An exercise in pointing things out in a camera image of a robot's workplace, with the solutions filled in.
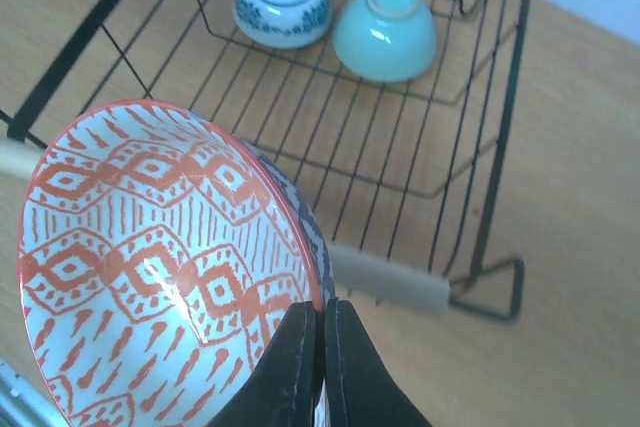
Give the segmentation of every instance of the blue patterned bowl exterior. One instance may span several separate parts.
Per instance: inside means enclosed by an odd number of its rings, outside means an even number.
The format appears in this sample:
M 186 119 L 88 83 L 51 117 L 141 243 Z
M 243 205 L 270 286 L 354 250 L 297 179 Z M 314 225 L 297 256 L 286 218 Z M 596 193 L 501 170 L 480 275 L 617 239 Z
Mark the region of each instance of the blue patterned bowl exterior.
M 331 24 L 329 0 L 235 0 L 232 15 L 247 37 L 276 49 L 312 44 Z
M 249 150 L 269 172 L 273 180 L 276 182 L 284 196 L 287 198 L 289 205 L 298 213 L 298 222 L 302 229 L 306 240 L 311 247 L 314 257 L 318 279 L 322 284 L 322 292 L 325 304 L 327 301 L 336 296 L 336 288 L 333 281 L 333 270 L 331 268 L 331 259 L 329 258 L 329 249 L 320 230 L 320 226 L 316 221 L 313 212 L 302 198 L 300 191 L 291 182 L 278 166 L 269 159 L 262 151 L 249 142 L 240 140 L 247 150 Z

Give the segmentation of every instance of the wooden table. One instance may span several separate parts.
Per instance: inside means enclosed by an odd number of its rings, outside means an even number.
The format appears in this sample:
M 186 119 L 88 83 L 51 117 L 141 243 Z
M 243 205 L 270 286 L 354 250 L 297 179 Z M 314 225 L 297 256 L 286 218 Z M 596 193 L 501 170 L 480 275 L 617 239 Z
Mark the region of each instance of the wooden table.
M 95 1 L 0 0 L 3 108 L 22 103 Z M 136 1 L 124 8 L 126 26 Z M 147 47 L 142 69 L 154 61 Z M 74 71 L 38 128 L 61 128 L 99 80 L 99 60 Z M 626 427 L 640 418 L 638 79 L 640 47 L 534 0 L 488 255 L 515 250 L 526 259 L 521 320 L 435 317 L 352 298 L 389 370 L 434 425 Z M 108 95 L 118 98 L 119 89 Z M 44 391 L 13 267 L 25 185 L 0 182 L 0 356 Z M 414 263 L 421 255 L 410 242 L 404 251 Z M 488 298 L 499 287 L 474 295 Z

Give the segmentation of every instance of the turquoise bowl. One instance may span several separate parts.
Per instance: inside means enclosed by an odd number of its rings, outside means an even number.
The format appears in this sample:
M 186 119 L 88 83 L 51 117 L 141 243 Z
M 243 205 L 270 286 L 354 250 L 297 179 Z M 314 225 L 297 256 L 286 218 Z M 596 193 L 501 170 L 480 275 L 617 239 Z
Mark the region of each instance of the turquoise bowl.
M 352 0 L 338 19 L 333 47 L 366 80 L 404 82 L 433 63 L 435 22 L 424 0 Z

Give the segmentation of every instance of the orange patterned bowl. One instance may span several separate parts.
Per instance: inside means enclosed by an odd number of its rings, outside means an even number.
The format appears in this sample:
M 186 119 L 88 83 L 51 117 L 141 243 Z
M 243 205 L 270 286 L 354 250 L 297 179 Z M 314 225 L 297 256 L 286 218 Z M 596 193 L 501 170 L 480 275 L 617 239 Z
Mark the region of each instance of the orange patterned bowl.
M 78 118 L 36 167 L 18 239 L 25 323 L 59 409 L 73 426 L 205 425 L 292 302 L 323 309 L 317 250 L 219 127 L 149 100 Z

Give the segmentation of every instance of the red rim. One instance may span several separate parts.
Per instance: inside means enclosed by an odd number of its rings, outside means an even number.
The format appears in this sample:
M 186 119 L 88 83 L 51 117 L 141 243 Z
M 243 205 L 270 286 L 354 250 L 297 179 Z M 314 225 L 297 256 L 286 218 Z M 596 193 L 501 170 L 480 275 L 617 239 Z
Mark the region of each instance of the red rim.
M 60 139 L 62 139 L 62 137 L 64 137 L 70 130 L 73 130 L 74 128 L 76 128 L 80 122 L 86 120 L 87 118 L 95 115 L 98 112 L 103 112 L 105 110 L 113 109 L 115 107 L 126 107 L 126 106 L 132 106 L 132 105 L 141 105 L 145 107 L 151 107 L 155 105 L 167 110 L 172 110 L 174 112 L 178 112 L 178 111 L 188 112 L 190 115 L 199 117 L 196 114 L 193 114 L 192 112 L 188 111 L 183 107 L 169 104 L 167 102 L 156 101 L 156 100 L 151 101 L 148 99 L 122 100 L 119 102 L 110 102 L 108 104 L 104 104 L 102 106 L 91 109 L 89 112 L 86 112 L 76 117 L 76 119 L 71 124 L 69 124 L 60 134 L 58 134 L 58 136 L 56 136 L 54 141 L 51 142 L 47 146 L 47 148 L 43 151 L 42 156 L 40 157 L 40 160 L 38 161 L 38 163 L 36 164 L 36 167 L 34 168 L 34 171 L 33 171 L 34 175 L 29 181 L 29 185 L 27 187 L 27 190 L 25 192 L 24 199 L 23 199 L 23 206 L 26 204 L 27 200 L 29 199 L 29 195 L 31 194 L 35 186 L 38 184 L 38 179 L 35 173 L 38 172 L 42 167 L 42 164 L 45 161 L 45 157 L 50 152 L 51 148 L 53 148 L 60 141 Z M 242 158 L 258 172 L 258 175 L 260 176 L 260 180 L 262 180 L 269 188 L 271 194 L 273 195 L 273 197 L 275 198 L 278 204 L 280 211 L 284 213 L 287 219 L 287 222 L 291 227 L 293 235 L 296 241 L 298 242 L 298 245 L 300 246 L 300 254 L 304 262 L 304 268 L 307 273 L 307 276 L 309 277 L 309 288 L 311 290 L 311 302 L 314 308 L 317 311 L 321 312 L 324 309 L 324 301 L 322 299 L 322 290 L 320 288 L 319 279 L 316 275 L 316 271 L 313 268 L 314 262 L 313 262 L 313 256 L 311 254 L 310 247 L 307 244 L 307 241 L 305 240 L 304 235 L 301 233 L 300 226 L 295 220 L 297 214 L 293 211 L 293 208 L 289 205 L 288 201 L 284 198 L 284 194 L 280 191 L 278 186 L 275 184 L 271 175 L 262 166 L 262 163 L 260 163 L 260 161 L 256 159 L 254 155 L 251 154 L 246 149 L 245 146 L 243 146 L 233 135 L 231 135 L 230 133 L 222 129 L 220 126 L 212 122 L 208 122 L 204 119 L 202 119 L 200 123 L 207 130 L 215 132 L 216 134 L 220 135 L 220 137 L 222 137 L 225 142 L 231 144 L 240 153 Z M 18 280 L 18 287 L 20 289 L 20 310 L 22 313 L 22 319 L 24 321 L 25 330 L 27 333 L 27 339 L 29 340 L 29 348 L 31 349 L 31 353 L 34 356 L 40 375 L 45 380 L 45 385 L 47 387 L 47 390 L 49 391 L 49 394 L 53 398 L 53 392 L 49 388 L 49 383 L 47 382 L 48 379 L 44 375 L 44 372 L 42 371 L 42 368 L 38 363 L 36 352 L 33 350 L 33 339 L 31 338 L 31 331 L 29 330 L 29 324 L 27 323 L 27 318 L 24 314 L 24 288 L 22 285 L 22 273 L 21 273 L 21 263 L 20 263 L 20 252 L 21 252 L 20 243 L 22 241 L 23 234 L 24 234 L 24 210 L 22 211 L 19 222 L 18 222 L 18 238 L 16 239 L 16 252 L 18 253 L 16 274 L 17 274 L 17 280 Z M 62 409 L 60 409 L 57 402 L 56 402 L 56 407 L 60 412 L 60 414 L 67 421 L 67 423 L 69 425 L 72 425 L 71 420 L 67 417 L 67 415 L 64 412 L 62 412 Z

